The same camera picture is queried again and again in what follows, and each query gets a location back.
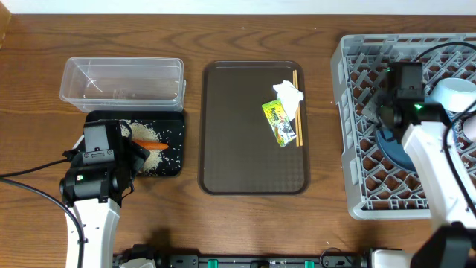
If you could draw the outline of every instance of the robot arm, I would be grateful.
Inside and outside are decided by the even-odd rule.
[[[424,103],[422,66],[392,63],[388,88],[379,109],[379,120],[390,129],[414,163],[425,190],[434,229],[432,237],[415,254],[392,250],[372,253],[372,268],[465,267],[476,234],[476,218],[457,183],[443,148],[448,141],[451,162],[472,203],[476,190],[454,145],[446,111],[439,103]]]
[[[149,156],[120,131],[119,121],[86,123],[84,139],[69,151],[71,167],[60,183],[63,203],[79,221],[85,238],[83,267],[111,268],[123,192]],[[78,236],[69,217],[67,268],[78,264]]]
[[[84,246],[83,267],[112,267],[112,250],[115,232],[120,218],[119,205],[108,199],[99,203],[97,199],[81,200],[74,203],[70,211],[83,226],[83,234],[87,239]],[[79,246],[76,227],[69,217],[68,253],[66,268],[77,268]]]
[[[461,222],[467,229],[476,228],[476,218],[468,210],[468,204],[454,179],[443,152],[443,133],[446,126],[441,122],[410,124],[405,132],[402,145],[414,163],[420,182],[425,189],[434,229]],[[456,147],[453,133],[448,137],[449,151],[461,180],[473,200],[476,190],[463,166]]]

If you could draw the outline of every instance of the clear plastic container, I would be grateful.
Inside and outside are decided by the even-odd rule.
[[[73,57],[59,98],[83,112],[182,111],[184,63],[153,57]]]

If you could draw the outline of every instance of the white tissue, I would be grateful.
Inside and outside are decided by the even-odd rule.
[[[283,80],[279,85],[274,85],[273,89],[277,92],[277,98],[280,99],[289,120],[292,121],[295,118],[299,102],[304,99],[304,94],[287,80]]]

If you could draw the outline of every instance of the green connector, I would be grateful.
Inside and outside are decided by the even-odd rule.
[[[218,260],[208,260],[208,268],[218,268]]]
[[[314,268],[314,261],[304,261],[304,268]]]

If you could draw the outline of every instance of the carrot slice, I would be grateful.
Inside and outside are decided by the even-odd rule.
[[[141,145],[143,148],[147,150],[166,150],[169,145],[163,144],[160,142],[155,141],[141,141],[141,140],[134,140],[136,144]]]

